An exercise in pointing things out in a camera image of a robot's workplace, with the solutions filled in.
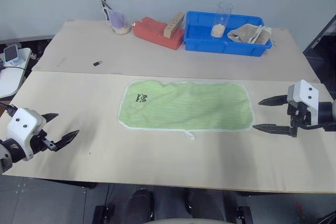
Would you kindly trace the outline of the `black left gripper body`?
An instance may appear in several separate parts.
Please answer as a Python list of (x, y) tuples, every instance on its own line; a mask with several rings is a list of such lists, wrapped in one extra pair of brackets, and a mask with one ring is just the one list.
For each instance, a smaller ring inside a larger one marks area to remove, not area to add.
[(37, 135), (34, 135), (30, 140), (30, 147), (33, 151), (33, 154), (43, 152), (46, 149), (51, 151), (56, 151), (56, 145), (54, 142), (46, 138), (47, 133), (44, 130), (41, 130)]

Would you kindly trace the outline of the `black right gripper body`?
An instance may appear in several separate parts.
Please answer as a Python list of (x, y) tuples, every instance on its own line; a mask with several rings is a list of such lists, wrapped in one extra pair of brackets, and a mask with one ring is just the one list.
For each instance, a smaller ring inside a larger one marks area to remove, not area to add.
[(298, 128), (309, 130), (310, 125), (306, 123), (308, 106), (303, 102), (298, 102), (297, 106), (288, 104), (287, 114), (290, 116), (289, 135), (297, 137)]

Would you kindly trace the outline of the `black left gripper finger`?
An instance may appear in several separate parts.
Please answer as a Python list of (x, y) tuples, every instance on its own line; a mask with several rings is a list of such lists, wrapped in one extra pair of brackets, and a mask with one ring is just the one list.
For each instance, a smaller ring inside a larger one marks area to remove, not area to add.
[(54, 119), (55, 117), (57, 117), (59, 114), (58, 113), (47, 113), (47, 114), (43, 114), (41, 115), (46, 123), (50, 122), (52, 119)]
[(72, 142), (72, 140), (77, 136), (79, 130), (72, 131), (66, 135), (64, 135), (58, 142), (55, 143), (55, 152), (59, 151), (60, 149), (64, 148), (66, 145)]

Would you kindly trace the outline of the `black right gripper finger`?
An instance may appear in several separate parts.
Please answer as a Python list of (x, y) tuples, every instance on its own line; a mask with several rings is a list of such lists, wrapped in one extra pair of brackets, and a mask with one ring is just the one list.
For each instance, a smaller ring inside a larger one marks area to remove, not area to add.
[(281, 106), (287, 104), (287, 95), (277, 95), (270, 98), (266, 98), (258, 102), (259, 105), (265, 106)]
[(289, 126), (279, 126), (276, 124), (257, 124), (253, 125), (253, 128), (270, 134), (290, 135)]

